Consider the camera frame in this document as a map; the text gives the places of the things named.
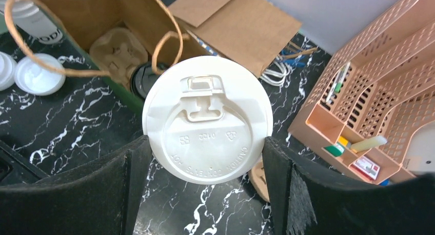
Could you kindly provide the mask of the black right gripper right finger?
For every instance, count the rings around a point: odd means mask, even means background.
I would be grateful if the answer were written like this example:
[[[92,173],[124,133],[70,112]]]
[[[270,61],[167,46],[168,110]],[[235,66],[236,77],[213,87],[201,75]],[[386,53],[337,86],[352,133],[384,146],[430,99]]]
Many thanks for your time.
[[[275,234],[434,234],[434,175],[361,182],[266,137],[263,163]]]

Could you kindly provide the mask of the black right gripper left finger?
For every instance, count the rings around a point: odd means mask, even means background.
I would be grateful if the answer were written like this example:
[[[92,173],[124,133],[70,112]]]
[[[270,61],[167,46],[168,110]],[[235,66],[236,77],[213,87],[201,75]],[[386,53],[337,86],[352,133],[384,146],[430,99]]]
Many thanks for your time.
[[[152,150],[144,135],[33,184],[1,187],[1,234],[133,234]]]

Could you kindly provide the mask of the brown pulp cup carrier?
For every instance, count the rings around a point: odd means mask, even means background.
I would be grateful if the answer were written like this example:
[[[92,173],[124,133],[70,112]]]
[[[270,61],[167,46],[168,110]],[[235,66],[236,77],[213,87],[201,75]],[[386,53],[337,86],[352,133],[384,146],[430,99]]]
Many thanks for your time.
[[[249,170],[248,176],[251,184],[257,191],[258,195],[265,202],[270,202],[263,160],[257,162],[256,165],[251,170]]]

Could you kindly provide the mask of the green kraft paper bag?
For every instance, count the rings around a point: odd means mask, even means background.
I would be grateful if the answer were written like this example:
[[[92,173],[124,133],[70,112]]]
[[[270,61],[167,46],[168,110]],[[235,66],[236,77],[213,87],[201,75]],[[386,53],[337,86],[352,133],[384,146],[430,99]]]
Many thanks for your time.
[[[18,20],[12,12],[19,2],[35,4],[79,50],[89,50],[109,30],[125,25],[152,55],[154,65],[174,65],[207,54],[161,0],[7,0],[4,14],[9,32],[23,53],[43,67],[48,64],[35,56],[16,29]]]

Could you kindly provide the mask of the black lid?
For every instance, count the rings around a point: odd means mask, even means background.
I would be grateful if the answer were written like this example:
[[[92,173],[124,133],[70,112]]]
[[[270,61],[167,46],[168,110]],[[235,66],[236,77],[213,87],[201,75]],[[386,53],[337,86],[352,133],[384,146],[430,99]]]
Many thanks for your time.
[[[150,92],[151,87],[155,84],[156,80],[160,77],[160,74],[155,74],[152,71],[152,63],[148,61],[139,65],[133,72],[130,79],[131,92],[142,99],[146,99]]]

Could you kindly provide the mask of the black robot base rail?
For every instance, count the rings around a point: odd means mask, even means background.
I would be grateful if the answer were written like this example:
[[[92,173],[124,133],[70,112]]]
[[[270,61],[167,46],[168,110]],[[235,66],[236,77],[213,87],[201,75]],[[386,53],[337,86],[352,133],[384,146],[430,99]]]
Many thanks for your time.
[[[32,184],[48,176],[1,141],[1,186]]]

